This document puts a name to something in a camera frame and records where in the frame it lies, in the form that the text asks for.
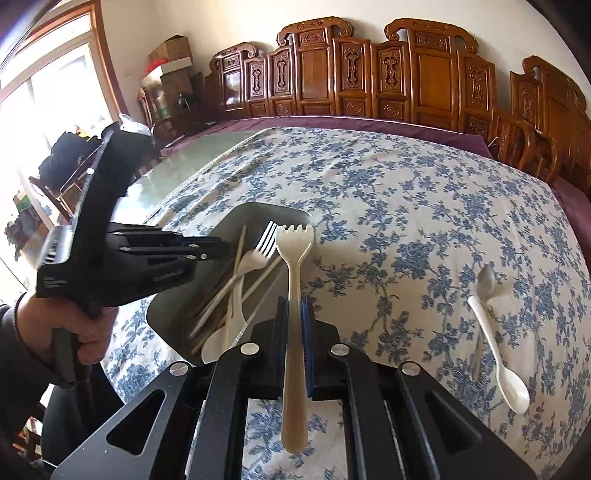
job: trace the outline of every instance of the chair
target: chair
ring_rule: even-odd
[[[37,403],[27,424],[18,433],[18,436],[14,439],[12,444],[12,446],[22,452],[29,461],[41,458],[41,455],[36,451],[37,446],[41,445],[41,436],[29,428],[29,421],[33,428],[37,426],[37,422],[43,423],[45,410],[46,408],[41,403]]]
[[[159,150],[182,135],[194,135],[207,128],[205,123],[197,120],[194,112],[191,110],[181,111],[181,113],[175,113],[166,118],[154,120],[155,113],[152,110],[154,104],[149,91],[144,87],[139,89],[137,101],[139,109],[142,112],[144,124],[152,132]]]
[[[551,135],[535,131],[535,151],[526,172],[552,185],[560,173],[558,142]]]
[[[511,72],[513,113],[536,129],[546,160],[556,152],[560,175],[590,195],[591,120],[583,92],[572,78],[540,57],[524,58],[522,66],[524,74]]]
[[[47,186],[43,185],[36,177],[29,177],[32,185],[37,187],[49,199],[49,201],[56,207],[57,211],[65,218],[66,222],[70,223],[76,205],[82,195],[82,188],[86,181],[87,171],[92,166],[95,160],[95,154],[98,148],[94,150],[86,159],[78,166],[76,171],[70,178],[62,185],[59,192],[54,192]]]

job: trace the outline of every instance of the window frame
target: window frame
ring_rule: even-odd
[[[102,18],[102,10],[100,8],[100,0],[89,0],[82,4],[72,7],[60,15],[48,20],[47,22],[35,27],[27,36],[25,41],[20,45],[18,53],[27,48],[32,43],[43,38],[49,32],[61,27],[68,22],[80,18],[84,15],[89,15],[90,30],[74,39],[64,43],[60,47],[55,48],[42,58],[34,62],[14,78],[9,84],[0,90],[0,103],[10,95],[16,88],[27,80],[31,75],[41,70],[44,66],[50,64],[61,55],[67,53],[74,48],[81,46],[84,43],[89,44],[90,54],[95,64],[95,70],[105,101],[113,119],[119,118],[120,113],[129,115],[121,88],[117,82],[115,69],[105,36],[105,26]]]

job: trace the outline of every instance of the carved wooden chair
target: carved wooden chair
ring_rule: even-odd
[[[208,119],[392,119],[481,135],[499,161],[545,181],[556,176],[556,159],[532,166],[534,128],[496,104],[495,66],[478,55],[478,42],[466,30],[398,18],[384,28],[383,43],[354,32],[342,18],[316,18],[284,27],[269,53],[251,43],[216,53],[204,86]]]
[[[524,74],[511,72],[513,113],[536,129],[541,144],[537,155],[544,156],[544,165],[560,163],[560,175],[590,193],[591,121],[583,92],[572,78],[537,56],[523,59],[522,65]]]
[[[61,186],[59,192],[54,192],[41,183],[38,178],[29,177],[29,182],[49,199],[49,201],[56,207],[57,211],[60,212],[65,220],[70,223],[74,212],[76,211],[76,205],[82,195],[82,188],[87,177],[87,171],[92,166],[95,160],[95,154],[98,148],[94,150],[86,159],[80,163],[76,171],[70,176],[70,178]]]

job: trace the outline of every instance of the metal screw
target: metal screw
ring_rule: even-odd
[[[175,377],[182,377],[189,371],[189,366],[185,362],[175,362],[170,365],[168,371]]]
[[[415,362],[405,362],[402,364],[402,373],[410,377],[416,377],[421,372],[421,367]]]
[[[333,355],[345,356],[349,355],[350,349],[344,343],[336,343],[330,348],[330,351]]]
[[[254,355],[255,353],[257,353],[259,351],[259,347],[255,343],[248,342],[248,343],[244,343],[240,347],[240,351],[242,353],[244,353],[244,355]]]

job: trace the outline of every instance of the tablecloth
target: tablecloth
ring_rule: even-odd
[[[421,140],[271,128],[183,183],[147,222],[167,215],[167,229],[206,234],[250,201],[312,215],[303,292],[344,342],[388,365],[419,362],[541,478],[561,465],[591,414],[591,287],[546,184]],[[466,300],[485,263],[497,280],[489,305],[499,350],[530,391],[524,415],[503,402],[488,348],[479,381],[469,377],[478,323]],[[125,401],[178,358],[147,326],[149,302],[121,308],[103,362]],[[281,404],[251,400],[243,478],[345,478],[340,406],[314,403],[310,418],[308,447],[291,455]]]

